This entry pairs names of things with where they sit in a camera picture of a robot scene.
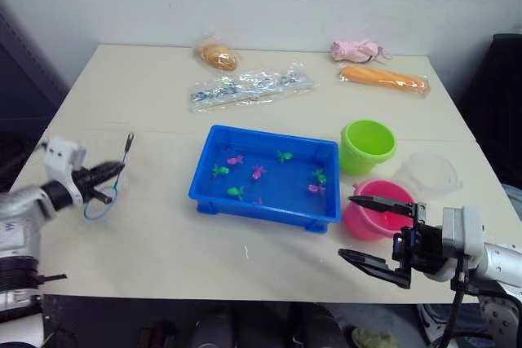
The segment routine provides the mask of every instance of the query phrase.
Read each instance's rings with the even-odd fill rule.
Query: toy fish
[[[230,169],[226,166],[217,166],[214,165],[214,168],[212,169],[212,177],[216,178],[220,174],[228,174],[230,173]]]
[[[229,196],[237,197],[239,200],[243,200],[243,187],[240,187],[239,189],[236,187],[230,187],[227,189],[227,194]]]
[[[277,152],[277,159],[279,159],[280,163],[284,163],[285,161],[289,161],[294,157],[294,154],[291,152]]]
[[[326,176],[323,173],[323,169],[316,169],[313,170],[312,175],[317,178],[317,181],[320,183],[326,183]]]
[[[324,195],[326,188],[323,185],[308,185],[308,190],[311,193],[320,193],[321,195]]]
[[[252,169],[254,169],[254,173],[252,174],[253,179],[260,179],[261,176],[267,172],[262,166],[254,166]]]
[[[229,165],[242,165],[243,164],[243,156],[242,155],[238,155],[238,156],[235,156],[233,158],[228,158],[227,159],[227,163]]]

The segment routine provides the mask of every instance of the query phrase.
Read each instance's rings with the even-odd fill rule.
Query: bread
[[[339,75],[342,79],[369,85],[394,87],[411,93],[425,94],[430,90],[427,80],[422,77],[393,73],[384,69],[367,68],[359,65],[344,67]]]
[[[214,68],[224,71],[232,71],[237,67],[236,56],[230,49],[217,42],[201,46],[198,49],[199,56]]]

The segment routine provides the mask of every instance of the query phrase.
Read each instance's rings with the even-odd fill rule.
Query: white wall
[[[214,25],[236,47],[326,51],[371,37],[429,55],[453,96],[494,33],[519,32],[522,0],[0,0],[71,86],[98,42],[190,46]]]

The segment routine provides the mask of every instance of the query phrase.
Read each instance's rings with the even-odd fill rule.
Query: white table
[[[61,135],[88,148],[86,166],[118,159],[129,131],[135,141],[120,182],[121,199],[107,222],[80,209],[60,213],[42,233],[42,272],[67,280],[46,293],[108,297],[303,300],[315,302],[451,302],[449,284],[414,273],[411,290],[370,278],[347,264],[339,248],[390,260],[392,240],[354,240],[341,225],[327,234],[224,214],[196,211],[187,193],[212,124],[339,139],[361,117],[388,124],[396,155],[370,175],[342,176],[342,199],[354,182],[389,178],[411,153],[432,151],[456,167],[464,188],[428,205],[428,223],[444,206],[478,205],[486,240],[520,241],[522,226],[488,162],[426,58],[396,57],[390,68],[425,74],[425,98],[336,80],[325,54],[243,51],[243,68],[305,63],[316,91],[222,112],[190,113],[188,88],[209,74],[189,50],[100,46],[44,137]],[[46,180],[35,154],[15,187]]]

